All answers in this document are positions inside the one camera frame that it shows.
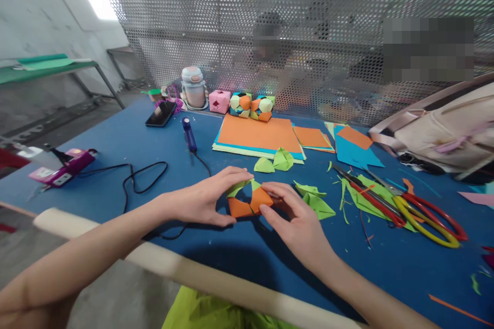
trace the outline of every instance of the scissor handle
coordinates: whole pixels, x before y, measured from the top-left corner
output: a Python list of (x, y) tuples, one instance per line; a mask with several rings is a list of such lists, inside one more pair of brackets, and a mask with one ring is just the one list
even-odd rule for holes
[[(424, 214), (417, 211), (415, 208), (410, 206), (407, 201), (402, 196), (394, 196), (393, 201), (396, 204), (396, 207), (400, 210), (403, 216), (412, 224), (412, 226), (417, 229), (420, 233), (428, 237), (430, 240), (448, 248), (458, 248), (460, 246), (459, 241), (451, 235), (450, 232), (443, 229), (436, 222), (432, 221), (430, 218), (426, 217)], [(430, 233), (426, 230), (421, 224), (419, 224), (413, 217), (410, 215), (413, 213), (415, 216), (420, 217), (424, 220), (428, 225), (436, 229), (442, 236), (446, 238), (446, 241), (439, 239), (434, 234)]]
[(365, 189), (360, 188), (353, 181), (350, 181), (350, 186), (355, 190), (357, 190), (366, 200), (369, 201), (370, 204), (372, 204), (385, 216), (387, 216), (393, 222), (393, 224), (395, 224), (396, 227), (402, 228), (407, 224), (406, 220), (402, 220), (396, 217), (396, 215), (393, 212), (391, 212), (386, 206), (384, 206), (381, 202), (374, 199), (374, 197), (372, 197), (368, 192), (363, 192)]
[[(434, 204), (426, 201), (425, 199), (422, 199), (416, 195), (410, 194), (410, 193), (403, 193), (401, 195), (404, 199), (409, 201), (410, 203), (414, 204), (417, 208), (419, 208), (423, 213), (426, 214), (428, 218), (430, 218), (433, 222), (441, 226), (443, 229), (445, 229), (448, 233), (453, 235), (456, 239), (464, 241), (468, 240), (467, 233), (463, 228), (459, 225), (459, 223), (456, 222), (454, 218), (452, 218), (450, 215), (448, 215), (446, 212), (444, 212), (441, 208), (435, 206)], [(442, 218), (444, 218), (454, 229), (454, 232), (451, 231), (444, 223), (431, 211), (429, 211), (428, 208), (432, 209), (434, 212), (436, 212), (438, 215), (440, 215)]]

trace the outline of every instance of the smartphone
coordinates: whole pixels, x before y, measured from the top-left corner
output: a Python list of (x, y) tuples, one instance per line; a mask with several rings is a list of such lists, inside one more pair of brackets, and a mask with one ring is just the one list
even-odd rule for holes
[(177, 104), (173, 102), (163, 102), (154, 110), (151, 117), (146, 121), (148, 127), (164, 127), (173, 116)]

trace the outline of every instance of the power cord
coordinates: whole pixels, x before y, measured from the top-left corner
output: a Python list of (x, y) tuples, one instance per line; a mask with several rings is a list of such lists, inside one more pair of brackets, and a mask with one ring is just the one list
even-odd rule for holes
[[(197, 152), (195, 152), (194, 155), (206, 167), (206, 170), (207, 170), (207, 172), (209, 174), (209, 177), (211, 177), (211, 171), (209, 170), (209, 167), (207, 166), (207, 164), (197, 155)], [(151, 183), (151, 185), (149, 185), (144, 190), (137, 190), (135, 188), (135, 175), (137, 175), (139, 172), (142, 172), (144, 170), (147, 170), (147, 169), (149, 169), (151, 167), (154, 167), (156, 165), (159, 165), (159, 164), (164, 164), (165, 165), (165, 168), (154, 179), (154, 181)], [(147, 192), (149, 189), (151, 189), (154, 186), (154, 184), (156, 184), (156, 182), (165, 174), (165, 171), (168, 169), (168, 163), (167, 162), (164, 162), (164, 161), (155, 162), (155, 163), (150, 164), (149, 166), (146, 166), (146, 167), (144, 167), (144, 168), (142, 168), (142, 169), (140, 169), (138, 171), (135, 171), (135, 172), (134, 172), (134, 168), (132, 167), (132, 165), (130, 163), (122, 163), (122, 164), (117, 164), (115, 166), (104, 167), (104, 168), (100, 168), (100, 169), (96, 169), (96, 170), (85, 171), (85, 172), (80, 172), (79, 173), (79, 177), (80, 178), (85, 178), (85, 177), (89, 177), (91, 175), (95, 175), (95, 174), (100, 173), (100, 172), (103, 172), (103, 171), (112, 170), (112, 169), (116, 169), (116, 168), (120, 168), (120, 167), (125, 167), (125, 166), (129, 166), (129, 168), (130, 168), (130, 175), (127, 176), (123, 180), (123, 182), (122, 182), (123, 192), (125, 194), (125, 204), (123, 205), (122, 214), (124, 214), (124, 213), (127, 212), (127, 205), (129, 203), (129, 195), (127, 193), (127, 190), (125, 189), (125, 185), (126, 185), (127, 181), (130, 180), (132, 182), (132, 190), (134, 191), (134, 193), (136, 193), (136, 194), (143, 194), (143, 193)], [(147, 236), (160, 237), (161, 239), (164, 239), (164, 240), (175, 240), (180, 235), (182, 235), (182, 233), (185, 231), (185, 229), (188, 226), (189, 226), (189, 223), (185, 224), (184, 227), (182, 228), (182, 230), (180, 230), (180, 232), (177, 235), (174, 235), (174, 236), (164, 236), (164, 235), (161, 235), (161, 234), (159, 234), (157, 232), (153, 232), (153, 231), (151, 231)]]

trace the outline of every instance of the glue gun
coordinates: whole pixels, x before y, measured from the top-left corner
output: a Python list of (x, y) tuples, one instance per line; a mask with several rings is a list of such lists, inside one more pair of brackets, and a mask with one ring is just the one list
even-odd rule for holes
[(195, 154), (197, 152), (197, 145), (194, 140), (194, 134), (192, 133), (192, 127), (190, 126), (190, 120), (187, 117), (182, 118), (182, 126), (184, 127), (185, 141), (187, 141), (189, 150)]

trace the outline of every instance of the bag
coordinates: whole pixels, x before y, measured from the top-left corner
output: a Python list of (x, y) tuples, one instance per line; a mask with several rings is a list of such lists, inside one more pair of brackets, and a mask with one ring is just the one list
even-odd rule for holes
[[(426, 111), (434, 105), (442, 106)], [(394, 137), (382, 134), (385, 129)], [(447, 172), (481, 168), (494, 160), (494, 73), (450, 86), (412, 104), (369, 133), (390, 153), (387, 147), (408, 151)]]

